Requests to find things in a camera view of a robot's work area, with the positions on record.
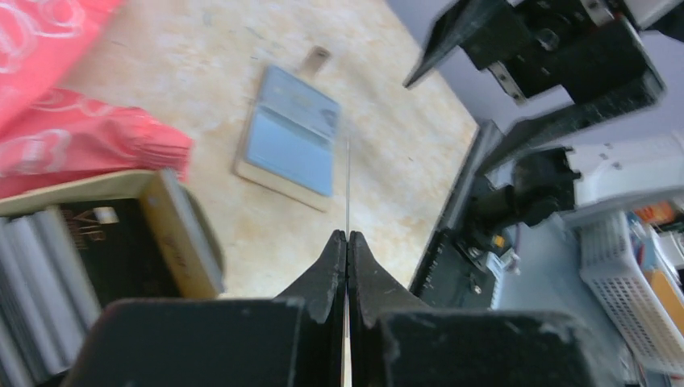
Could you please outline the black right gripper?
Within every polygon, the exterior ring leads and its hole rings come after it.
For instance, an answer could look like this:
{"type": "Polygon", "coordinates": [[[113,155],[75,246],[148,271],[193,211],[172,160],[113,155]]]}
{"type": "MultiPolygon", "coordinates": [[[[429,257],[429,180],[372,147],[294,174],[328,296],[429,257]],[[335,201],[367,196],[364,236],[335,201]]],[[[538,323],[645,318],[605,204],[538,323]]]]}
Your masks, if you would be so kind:
{"type": "Polygon", "coordinates": [[[434,20],[403,86],[411,88],[457,47],[519,104],[556,86],[578,103],[514,122],[480,163],[480,174],[652,106],[665,92],[628,18],[604,1],[455,1],[434,20]]]}

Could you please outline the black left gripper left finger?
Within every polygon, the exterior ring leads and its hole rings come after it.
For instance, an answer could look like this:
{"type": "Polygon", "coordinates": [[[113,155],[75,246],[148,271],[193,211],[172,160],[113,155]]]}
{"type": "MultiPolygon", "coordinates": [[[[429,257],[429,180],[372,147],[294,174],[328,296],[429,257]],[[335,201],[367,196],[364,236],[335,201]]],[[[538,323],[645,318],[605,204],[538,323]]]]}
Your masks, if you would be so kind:
{"type": "Polygon", "coordinates": [[[347,240],[275,298],[137,298],[108,306],[66,386],[341,386],[347,240]]]}

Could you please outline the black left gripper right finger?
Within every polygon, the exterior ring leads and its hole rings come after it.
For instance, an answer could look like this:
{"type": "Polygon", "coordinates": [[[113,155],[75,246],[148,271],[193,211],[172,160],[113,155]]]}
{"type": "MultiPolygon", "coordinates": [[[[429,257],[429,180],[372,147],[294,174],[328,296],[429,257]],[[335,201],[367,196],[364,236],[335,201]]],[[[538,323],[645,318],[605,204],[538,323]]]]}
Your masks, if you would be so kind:
{"type": "Polygon", "coordinates": [[[348,241],[355,386],[621,386],[624,379],[578,319],[554,311],[438,309],[348,241]]]}

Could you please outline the gold card tin box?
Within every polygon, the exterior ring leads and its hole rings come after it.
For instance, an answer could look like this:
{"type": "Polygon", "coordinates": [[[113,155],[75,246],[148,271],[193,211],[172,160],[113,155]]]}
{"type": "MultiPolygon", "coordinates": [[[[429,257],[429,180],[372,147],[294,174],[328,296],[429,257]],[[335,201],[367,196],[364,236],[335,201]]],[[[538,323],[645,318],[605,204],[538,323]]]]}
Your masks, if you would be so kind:
{"type": "Polygon", "coordinates": [[[169,169],[2,199],[2,385],[58,385],[111,303],[216,298],[223,272],[211,226],[169,169]]]}

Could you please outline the beige blue card holder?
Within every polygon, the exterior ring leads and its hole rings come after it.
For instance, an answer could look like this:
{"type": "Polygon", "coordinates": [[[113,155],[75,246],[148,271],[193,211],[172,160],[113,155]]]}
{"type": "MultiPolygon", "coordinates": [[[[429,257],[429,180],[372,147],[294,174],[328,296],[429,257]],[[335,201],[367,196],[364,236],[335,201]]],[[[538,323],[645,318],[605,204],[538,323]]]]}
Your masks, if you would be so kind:
{"type": "Polygon", "coordinates": [[[321,212],[332,202],[341,107],[312,82],[330,57],[314,46],[294,72],[264,67],[234,161],[236,175],[321,212]]]}

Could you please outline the thin credit card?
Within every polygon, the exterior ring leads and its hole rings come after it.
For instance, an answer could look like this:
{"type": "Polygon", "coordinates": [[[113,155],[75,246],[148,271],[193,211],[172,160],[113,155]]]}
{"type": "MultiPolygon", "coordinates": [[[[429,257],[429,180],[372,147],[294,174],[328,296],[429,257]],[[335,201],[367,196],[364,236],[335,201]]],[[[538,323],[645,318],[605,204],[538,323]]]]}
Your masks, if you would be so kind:
{"type": "Polygon", "coordinates": [[[347,134],[345,139],[346,146],[346,167],[345,167],[345,234],[347,237],[350,236],[350,200],[351,200],[351,140],[350,135],[347,134]]]}

